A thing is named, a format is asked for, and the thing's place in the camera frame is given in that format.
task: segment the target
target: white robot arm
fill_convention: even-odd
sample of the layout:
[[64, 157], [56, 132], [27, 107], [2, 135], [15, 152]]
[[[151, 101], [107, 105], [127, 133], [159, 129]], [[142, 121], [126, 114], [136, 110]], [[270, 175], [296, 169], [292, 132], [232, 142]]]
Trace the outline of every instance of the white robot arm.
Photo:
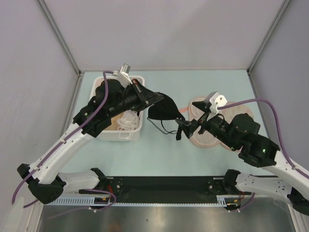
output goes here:
[[[254, 101], [257, 100], [246, 100], [228, 107]], [[291, 160], [287, 154], [284, 155], [279, 146], [270, 139], [259, 135], [260, 125], [248, 114], [236, 115], [230, 124], [218, 116], [221, 108], [227, 108], [224, 107], [226, 102], [223, 95], [218, 92], [211, 93], [204, 101], [192, 103], [204, 112], [198, 120], [189, 122], [177, 119], [176, 122], [187, 138], [201, 127], [199, 134], [208, 131], [232, 150], [241, 150], [239, 158], [244, 162], [267, 170], [284, 180], [274, 181], [228, 170], [223, 180], [228, 193], [238, 194], [240, 191], [260, 193], [292, 204], [295, 210], [309, 215], [309, 172]]]
[[[100, 189], [106, 185], [107, 178], [97, 168], [72, 174], [60, 173], [60, 170], [81, 147], [111, 124], [112, 117], [129, 109], [139, 112], [163, 99], [161, 94], [146, 89], [137, 80], [130, 80], [128, 71], [129, 66], [124, 65], [119, 72], [108, 72], [117, 75], [119, 81], [107, 80], [103, 73], [105, 81], [96, 89], [96, 95], [74, 117], [73, 123], [55, 145], [34, 163], [18, 167], [23, 181], [16, 189], [12, 202], [24, 182], [44, 204], [54, 201], [63, 193]], [[249, 165], [263, 168], [284, 180], [274, 181], [228, 170], [223, 180], [228, 193], [249, 191], [268, 195], [292, 204], [295, 210], [309, 215], [309, 179], [306, 177], [309, 172], [296, 163], [292, 166], [274, 142], [258, 134], [260, 125], [247, 114], [235, 116], [230, 124], [219, 117], [220, 107], [226, 102], [223, 95], [211, 93], [205, 101], [193, 103], [204, 112], [199, 120], [189, 122], [176, 119], [176, 122], [188, 138], [201, 127], [198, 133], [210, 132], [232, 150], [241, 149], [239, 157]]]
[[[125, 64], [119, 72], [103, 72], [104, 82], [96, 89], [96, 95], [74, 117], [64, 135], [37, 161], [17, 168], [23, 181], [13, 195], [12, 203], [24, 182], [44, 204], [66, 192], [99, 189], [105, 185], [107, 179], [97, 168], [72, 174], [60, 173], [60, 170], [78, 150], [111, 125], [112, 117], [127, 110], [140, 112], [163, 99], [161, 94], [148, 90], [138, 80], [130, 80], [129, 70]], [[117, 80], [107, 80], [106, 73], [117, 75]]]

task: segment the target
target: purple cable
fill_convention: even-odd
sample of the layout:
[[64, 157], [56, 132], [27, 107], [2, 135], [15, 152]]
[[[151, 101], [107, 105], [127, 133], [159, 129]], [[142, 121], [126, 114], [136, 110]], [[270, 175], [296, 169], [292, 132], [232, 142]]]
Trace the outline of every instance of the purple cable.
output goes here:
[[[113, 74], [113, 72], [111, 71], [104, 71], [103, 72], [103, 77], [104, 77], [104, 82], [105, 82], [105, 96], [104, 99], [102, 101], [102, 103], [98, 106], [98, 108], [94, 111], [94, 113], [92, 115], [90, 115], [89, 118], [87, 118], [87, 120], [80, 125], [78, 128], [76, 128], [73, 132], [71, 132], [67, 137], [64, 138], [65, 141], [67, 141], [70, 137], [72, 137], [76, 132], [78, 132], [81, 128], [83, 128], [91, 119], [93, 119], [93, 117], [99, 112], [99, 110], [103, 107], [103, 105], [105, 104], [107, 97], [108, 97], [108, 82], [107, 82], [107, 78], [106, 78], [106, 74]], [[63, 142], [59, 142], [56, 146], [53, 147], [53, 149], [51, 149], [50, 152], [48, 152], [48, 154], [41, 160], [41, 162], [37, 165], [38, 168], [40, 168], [45, 161], [63, 144]], [[22, 185], [36, 172], [36, 170], [32, 170], [17, 186], [17, 188], [14, 191], [14, 194], [12, 196], [12, 204], [14, 204], [15, 200], [16, 200], [16, 196], [19, 192], [19, 190], [21, 189]], [[38, 200], [34, 200], [33, 202], [24, 205], [24, 208], [27, 208], [33, 204], [35, 204]]]
[[[248, 205], [250, 205], [250, 204], [252, 203], [254, 197], [255, 197], [255, 193], [252, 193], [252, 197], [250, 198], [250, 200], [249, 200], [244, 206], [241, 206], [238, 210], [244, 209], [244, 208], [246, 208]], [[231, 212], [238, 212], [238, 210], [237, 210], [237, 209], [234, 209], [234, 210], [231, 210]]]
[[[112, 203], [108, 204], [108, 205], [105, 206], [104, 208], [95, 210], [96, 212], [99, 212], [99, 211], [102, 211], [102, 210], [105, 210], [105, 209], [110, 208], [110, 207], [111, 207], [113, 204], [115, 204], [116, 201], [117, 201], [116, 196], [115, 196], [113, 193], [111, 193], [111, 192], [107, 192], [107, 191], [103, 191], [103, 190], [96, 190], [96, 189], [87, 189], [87, 190], [88, 190], [88, 191], [92, 191], [92, 192], [106, 193], [106, 194], [112, 195], [112, 197], [113, 197], [113, 199], [114, 199], [114, 201], [113, 201]], [[77, 210], [80, 210], [80, 209], [89, 209], [89, 207], [78, 207], [78, 208], [70, 209], [70, 210], [68, 210], [68, 211], [66, 211], [66, 212], [63, 212], [63, 213], [60, 213], [60, 214], [51, 216], [51, 217], [49, 217], [48, 219], [54, 219], [54, 218], [56, 218], [56, 217], [66, 215], [66, 214], [68, 214], [68, 213], [71, 213], [71, 212], [74, 212], [74, 211], [77, 211]]]
[[[264, 103], [267, 103], [270, 106], [270, 108], [272, 110], [272, 113], [274, 114], [274, 117], [275, 117], [278, 138], [279, 138], [279, 142], [280, 142], [280, 145], [281, 145], [283, 156], [285, 157], [286, 161], [292, 166], [292, 168], [295, 168], [295, 164], [293, 164], [293, 162], [291, 161], [291, 159], [290, 159], [290, 157], [289, 157], [289, 155], [286, 152], [286, 149], [284, 147], [283, 139], [282, 139], [282, 135], [281, 135], [281, 130], [280, 130], [280, 125], [279, 125], [278, 115], [277, 115], [277, 112], [276, 112], [276, 109], [275, 109], [274, 105], [270, 101], [265, 100], [265, 99], [261, 99], [261, 98], [254, 98], [254, 99], [249, 99], [249, 100], [240, 101], [240, 102], [237, 102], [237, 103], [234, 103], [234, 104], [218, 107], [218, 110], [223, 110], [223, 109], [227, 109], [227, 108], [230, 108], [230, 107], [233, 107], [233, 106], [238, 106], [238, 105], [242, 105], [242, 104], [250, 103], [250, 102], [254, 102], [254, 101], [255, 102], [259, 102], [259, 101], [260, 102], [264, 102]], [[295, 170], [298, 173], [300, 173], [302, 176], [304, 176], [305, 178], [309, 179], [309, 175], [304, 173], [302, 170], [300, 170], [298, 168], [295, 168]]]

